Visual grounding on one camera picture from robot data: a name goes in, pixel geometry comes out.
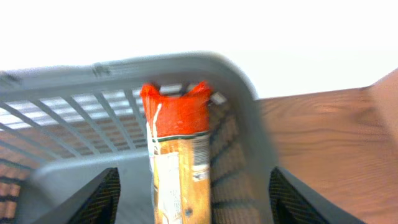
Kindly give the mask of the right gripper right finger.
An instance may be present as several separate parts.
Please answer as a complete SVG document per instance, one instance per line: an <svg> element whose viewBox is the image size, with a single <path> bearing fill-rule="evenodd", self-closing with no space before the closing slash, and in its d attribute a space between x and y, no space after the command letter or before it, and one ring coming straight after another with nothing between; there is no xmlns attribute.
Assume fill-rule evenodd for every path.
<svg viewBox="0 0 398 224"><path fill-rule="evenodd" d="M269 198L274 223L363 224L282 167L271 171Z"/></svg>

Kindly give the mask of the dark grey plastic basket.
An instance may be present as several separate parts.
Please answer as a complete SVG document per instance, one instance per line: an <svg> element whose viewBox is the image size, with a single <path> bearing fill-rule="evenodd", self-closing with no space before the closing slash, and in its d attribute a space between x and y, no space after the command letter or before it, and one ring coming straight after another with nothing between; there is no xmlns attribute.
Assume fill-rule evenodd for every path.
<svg viewBox="0 0 398 224"><path fill-rule="evenodd" d="M182 96L212 89L213 223L272 223L277 164L250 81L229 60L194 53L1 72L1 222L33 223L109 167L119 171L117 223L153 223L142 85Z"/></svg>

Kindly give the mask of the orange biscuit package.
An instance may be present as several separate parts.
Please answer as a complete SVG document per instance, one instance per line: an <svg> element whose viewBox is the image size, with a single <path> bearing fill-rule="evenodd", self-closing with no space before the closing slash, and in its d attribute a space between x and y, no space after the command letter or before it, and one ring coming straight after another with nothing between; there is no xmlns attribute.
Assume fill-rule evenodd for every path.
<svg viewBox="0 0 398 224"><path fill-rule="evenodd" d="M158 224L211 223L211 93L206 82L180 97L152 84L141 89Z"/></svg>

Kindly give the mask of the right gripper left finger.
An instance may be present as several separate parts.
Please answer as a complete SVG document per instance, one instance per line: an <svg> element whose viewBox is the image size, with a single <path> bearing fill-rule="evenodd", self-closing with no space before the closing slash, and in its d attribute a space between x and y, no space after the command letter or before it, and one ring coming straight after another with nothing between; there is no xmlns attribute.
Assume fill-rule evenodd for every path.
<svg viewBox="0 0 398 224"><path fill-rule="evenodd" d="M120 194L118 169L107 168L34 224L114 224Z"/></svg>

